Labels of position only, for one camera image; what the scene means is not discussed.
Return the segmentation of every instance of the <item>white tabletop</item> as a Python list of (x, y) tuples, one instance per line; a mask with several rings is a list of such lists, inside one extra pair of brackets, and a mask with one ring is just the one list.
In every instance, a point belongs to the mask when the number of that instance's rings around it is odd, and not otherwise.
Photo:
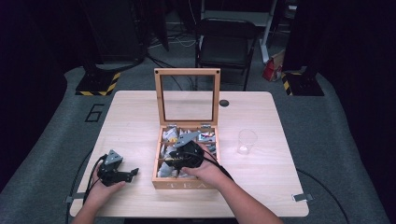
[[(305, 217), (306, 202), (295, 202), (303, 193), (272, 95), (263, 91), (221, 91), (219, 150), (221, 165), (235, 182), (280, 217)], [(251, 129), (259, 136), (250, 154), (236, 153), (237, 135)], [(151, 176), (160, 122), (156, 91), (118, 91), (98, 136), (78, 192), (87, 187), (97, 159), (115, 150), (124, 159), (119, 171), (139, 168), (132, 183), (117, 192), (99, 211), (103, 217), (233, 217), (215, 189), (155, 189)], [(74, 200), (75, 216), (82, 200)]]

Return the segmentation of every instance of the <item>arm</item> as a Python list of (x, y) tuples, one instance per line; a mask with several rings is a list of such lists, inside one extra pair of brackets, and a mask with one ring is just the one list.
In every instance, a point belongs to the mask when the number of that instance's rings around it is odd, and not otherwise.
[(99, 165), (96, 166), (95, 173), (92, 178), (92, 188), (87, 201), (73, 219), (73, 224), (79, 223), (93, 223), (96, 213), (99, 209), (111, 198), (111, 196), (125, 186), (125, 181), (115, 185), (106, 187), (102, 181), (99, 180), (97, 172)]
[[(208, 151), (205, 145), (199, 145), (203, 150)], [(198, 168), (183, 167), (182, 170), (189, 175), (201, 178), (216, 188), (230, 206), (239, 223), (282, 223), (271, 210), (241, 189), (212, 163), (204, 161)]]

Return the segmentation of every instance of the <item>chair backrest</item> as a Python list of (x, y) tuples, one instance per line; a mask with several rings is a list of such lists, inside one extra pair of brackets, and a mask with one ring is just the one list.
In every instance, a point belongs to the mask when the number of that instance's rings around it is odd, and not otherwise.
[(195, 33), (197, 35), (254, 39), (257, 37), (258, 29), (250, 21), (206, 18), (197, 23)]

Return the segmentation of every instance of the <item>yellow and black hazard tape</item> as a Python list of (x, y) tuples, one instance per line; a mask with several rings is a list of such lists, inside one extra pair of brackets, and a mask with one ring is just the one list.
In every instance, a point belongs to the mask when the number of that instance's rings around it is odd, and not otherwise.
[(119, 80), (120, 73), (114, 75), (113, 79), (111, 80), (110, 85), (108, 86), (106, 91), (76, 91), (76, 95), (86, 95), (86, 96), (93, 96), (93, 95), (109, 95), (113, 92), (114, 88), (116, 88), (117, 81)]
[[(301, 73), (288, 73), (288, 74), (299, 76)], [(285, 88), (286, 94), (287, 95), (293, 95), (293, 92), (291, 91), (291, 87), (290, 87), (290, 84), (288, 82), (286, 74), (282, 73), (281, 78), (282, 78), (283, 87)]]

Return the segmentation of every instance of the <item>gray carpet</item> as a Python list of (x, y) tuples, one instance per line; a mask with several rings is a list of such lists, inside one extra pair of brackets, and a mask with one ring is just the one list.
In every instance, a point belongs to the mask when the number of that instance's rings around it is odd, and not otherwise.
[[(283, 48), (276, 43), (278, 39), (274, 40), (270, 54)], [(149, 49), (149, 53), (176, 67), (194, 67), (193, 47), (172, 43), (169, 52), (159, 46)], [(145, 60), (121, 73), (115, 91), (155, 90), (155, 67), (158, 67), (155, 63)], [(296, 167), (319, 179), (336, 196), (350, 223), (389, 223), (362, 166), (332, 85), (318, 75), (324, 97), (288, 96), (281, 81), (268, 82), (262, 78), (262, 69), (261, 53), (257, 48), (247, 90), (273, 94)], [(75, 95), (83, 75), (82, 68), (65, 74), (68, 88), (62, 103), (0, 195), (0, 223), (64, 222), (64, 197), (69, 193), (79, 164), (95, 144), (114, 95)], [(242, 90), (239, 86), (221, 88)], [(103, 105), (97, 107), (103, 114), (98, 122), (84, 122), (94, 104)], [(299, 173), (299, 177), (304, 191), (311, 193), (315, 200), (308, 203), (310, 213), (307, 217), (283, 218), (285, 223), (346, 223), (340, 208), (321, 185), (306, 175)], [(96, 221), (123, 223), (122, 218), (99, 217)]]

